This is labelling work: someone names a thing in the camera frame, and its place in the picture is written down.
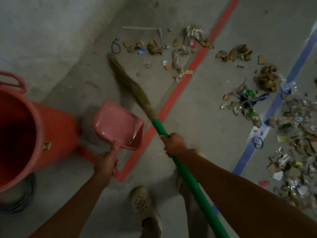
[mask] shoe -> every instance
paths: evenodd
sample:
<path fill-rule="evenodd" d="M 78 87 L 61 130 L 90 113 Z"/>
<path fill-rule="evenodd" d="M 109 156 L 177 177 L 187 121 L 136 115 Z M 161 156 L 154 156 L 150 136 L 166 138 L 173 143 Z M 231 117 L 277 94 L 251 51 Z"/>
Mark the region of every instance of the shoe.
<path fill-rule="evenodd" d="M 155 207 L 153 206 L 148 189 L 145 188 L 145 186 L 137 186 L 131 191 L 130 198 L 133 212 L 139 216 L 140 221 L 143 222 L 146 218 L 153 218 L 157 220 L 162 233 L 162 222 Z"/>
<path fill-rule="evenodd" d="M 194 151 L 196 154 L 202 156 L 203 158 L 206 158 L 205 154 L 200 150 L 200 149 L 191 149 L 192 151 Z M 177 179 L 177 182 L 176 182 L 176 187 L 177 187 L 177 190 L 180 191 L 180 187 L 182 186 L 182 183 L 183 183 L 183 178 L 181 176 L 179 176 L 179 178 Z"/>

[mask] label on bin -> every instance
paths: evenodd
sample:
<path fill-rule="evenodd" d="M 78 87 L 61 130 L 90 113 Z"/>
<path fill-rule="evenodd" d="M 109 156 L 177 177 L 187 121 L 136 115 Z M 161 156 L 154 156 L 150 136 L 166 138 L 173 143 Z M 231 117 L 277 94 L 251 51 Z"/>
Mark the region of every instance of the label on bin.
<path fill-rule="evenodd" d="M 42 152 L 49 151 L 49 150 L 50 150 L 50 148 L 51 148 L 51 145 L 52 145 L 52 142 L 51 142 L 51 141 L 44 142 Z"/>

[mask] green broom handle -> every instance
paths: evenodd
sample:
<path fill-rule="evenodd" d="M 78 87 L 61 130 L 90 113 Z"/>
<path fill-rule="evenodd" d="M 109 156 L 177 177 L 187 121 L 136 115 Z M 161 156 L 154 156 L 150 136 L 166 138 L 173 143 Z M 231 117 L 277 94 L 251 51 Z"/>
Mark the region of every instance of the green broom handle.
<path fill-rule="evenodd" d="M 163 127 L 163 124 L 159 119 L 155 119 L 153 122 L 153 127 L 156 129 L 159 135 L 164 135 L 168 137 L 168 133 Z M 179 171 L 180 176 L 183 178 L 189 189 L 191 190 L 197 204 L 199 205 L 201 211 L 204 213 L 206 220 L 208 221 L 210 227 L 214 231 L 217 238 L 229 238 L 226 230 L 222 226 L 218 216 L 213 211 L 208 200 L 206 199 L 204 193 L 201 191 L 200 186 L 191 174 L 191 172 L 186 168 L 186 166 L 179 162 L 175 156 L 172 156 L 172 159 Z"/>

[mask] hand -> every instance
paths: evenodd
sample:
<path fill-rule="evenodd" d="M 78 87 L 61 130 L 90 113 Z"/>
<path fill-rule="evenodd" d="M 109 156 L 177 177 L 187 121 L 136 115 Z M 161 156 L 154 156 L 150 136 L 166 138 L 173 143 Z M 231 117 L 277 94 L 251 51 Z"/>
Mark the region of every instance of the hand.
<path fill-rule="evenodd" d="M 172 155 L 177 156 L 178 152 L 188 149 L 184 138 L 178 133 L 170 134 L 170 138 L 161 135 L 160 139 L 165 144 L 164 150 L 166 150 L 165 153 L 169 157 L 171 157 Z"/>
<path fill-rule="evenodd" d="M 111 150 L 97 155 L 93 177 L 98 180 L 103 188 L 109 185 L 113 172 L 117 170 L 118 160 L 115 160 L 117 150 Z"/>

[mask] person's left hand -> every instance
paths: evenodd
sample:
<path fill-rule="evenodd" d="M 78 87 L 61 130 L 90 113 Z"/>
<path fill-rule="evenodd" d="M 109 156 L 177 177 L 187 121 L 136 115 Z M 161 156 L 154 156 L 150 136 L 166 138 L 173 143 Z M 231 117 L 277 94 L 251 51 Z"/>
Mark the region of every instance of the person's left hand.
<path fill-rule="evenodd" d="M 114 160 L 117 150 L 97 155 L 93 176 L 106 188 L 109 185 L 113 172 L 117 170 L 118 160 Z"/>

